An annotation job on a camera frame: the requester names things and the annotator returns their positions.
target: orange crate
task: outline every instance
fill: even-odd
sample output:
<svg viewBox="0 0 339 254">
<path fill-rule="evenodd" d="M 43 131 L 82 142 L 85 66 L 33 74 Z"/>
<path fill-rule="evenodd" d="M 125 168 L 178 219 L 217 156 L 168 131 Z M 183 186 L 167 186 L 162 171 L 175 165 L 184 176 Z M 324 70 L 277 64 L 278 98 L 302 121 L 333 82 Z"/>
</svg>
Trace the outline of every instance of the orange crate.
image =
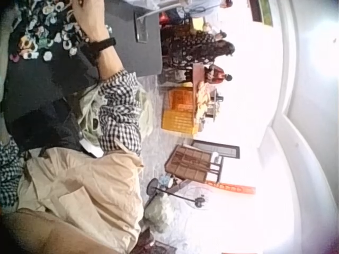
<svg viewBox="0 0 339 254">
<path fill-rule="evenodd" d="M 193 111 L 193 89 L 176 88 L 168 92 L 169 107 L 172 110 Z"/>
<path fill-rule="evenodd" d="M 197 134 L 199 125 L 193 123 L 192 112 L 165 110 L 162 129 L 185 134 Z"/>
</svg>

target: red banner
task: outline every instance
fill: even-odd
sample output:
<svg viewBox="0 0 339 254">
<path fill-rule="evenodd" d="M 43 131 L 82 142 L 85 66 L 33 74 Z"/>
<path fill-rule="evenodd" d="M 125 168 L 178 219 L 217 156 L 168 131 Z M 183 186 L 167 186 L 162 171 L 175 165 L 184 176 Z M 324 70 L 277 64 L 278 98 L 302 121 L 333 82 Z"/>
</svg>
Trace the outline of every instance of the red banner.
<svg viewBox="0 0 339 254">
<path fill-rule="evenodd" d="M 217 184 L 212 181 L 206 181 L 206 184 L 213 186 L 218 189 L 224 189 L 229 192 L 237 192 L 243 194 L 255 194 L 255 187 L 242 186 L 242 185 L 233 185 L 233 184 Z"/>
</svg>

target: checkered cloth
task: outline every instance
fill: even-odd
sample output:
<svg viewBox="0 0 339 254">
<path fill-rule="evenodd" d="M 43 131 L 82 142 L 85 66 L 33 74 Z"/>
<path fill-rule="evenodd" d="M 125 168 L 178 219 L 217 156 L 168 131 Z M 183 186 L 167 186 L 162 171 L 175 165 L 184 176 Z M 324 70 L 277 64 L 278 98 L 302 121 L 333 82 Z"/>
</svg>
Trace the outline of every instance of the checkered cloth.
<svg viewBox="0 0 339 254">
<path fill-rule="evenodd" d="M 99 110 L 103 135 L 99 137 L 103 151 L 120 150 L 114 140 L 118 139 L 127 149 L 141 153 L 139 117 L 141 102 L 136 100 L 140 88 L 135 73 L 120 71 L 99 84 L 99 96 L 106 101 Z"/>
<path fill-rule="evenodd" d="M 12 137 L 6 145 L 0 142 L 0 174 L 1 207 L 11 207 L 17 201 L 17 186 L 23 174 L 19 148 Z"/>
</svg>

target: fan stand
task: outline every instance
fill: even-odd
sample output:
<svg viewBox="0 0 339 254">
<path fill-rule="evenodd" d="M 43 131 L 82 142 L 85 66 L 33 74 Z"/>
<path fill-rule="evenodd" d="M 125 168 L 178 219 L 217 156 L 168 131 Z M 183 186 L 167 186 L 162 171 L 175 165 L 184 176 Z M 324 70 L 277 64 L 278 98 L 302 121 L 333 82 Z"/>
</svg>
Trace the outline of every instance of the fan stand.
<svg viewBox="0 0 339 254">
<path fill-rule="evenodd" d="M 147 185 L 147 189 L 146 189 L 147 195 L 153 196 L 153 195 L 157 194 L 157 192 L 166 193 L 167 195 L 175 196 L 177 198 L 181 198 L 183 200 L 192 202 L 192 203 L 194 203 L 194 205 L 197 208 L 202 208 L 203 203 L 205 203 L 205 201 L 206 201 L 204 199 L 204 195 L 201 195 L 201 197 L 197 197 L 196 199 L 190 199 L 190 198 L 187 198 L 187 197 L 178 196 L 178 195 L 175 195 L 174 193 L 170 193 L 170 192 L 167 192 L 165 190 L 162 190 L 162 189 L 158 188 L 158 185 L 159 185 L 159 180 L 157 178 L 153 178 Z"/>
</svg>

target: pile of small objects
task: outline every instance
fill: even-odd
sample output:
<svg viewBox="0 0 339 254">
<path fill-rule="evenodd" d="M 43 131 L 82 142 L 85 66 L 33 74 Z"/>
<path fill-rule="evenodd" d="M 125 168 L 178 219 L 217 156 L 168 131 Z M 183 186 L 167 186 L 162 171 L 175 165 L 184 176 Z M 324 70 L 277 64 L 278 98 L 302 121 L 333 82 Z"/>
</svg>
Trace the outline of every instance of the pile of small objects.
<svg viewBox="0 0 339 254">
<path fill-rule="evenodd" d="M 54 43 L 62 44 L 72 57 L 77 54 L 80 42 L 89 41 L 76 23 L 72 0 L 29 0 L 21 3 L 19 9 L 27 25 L 19 41 L 18 53 L 10 54 L 13 62 L 18 62 L 20 57 L 37 59 L 40 55 L 44 61 L 50 61 L 53 58 L 50 48 Z"/>
</svg>

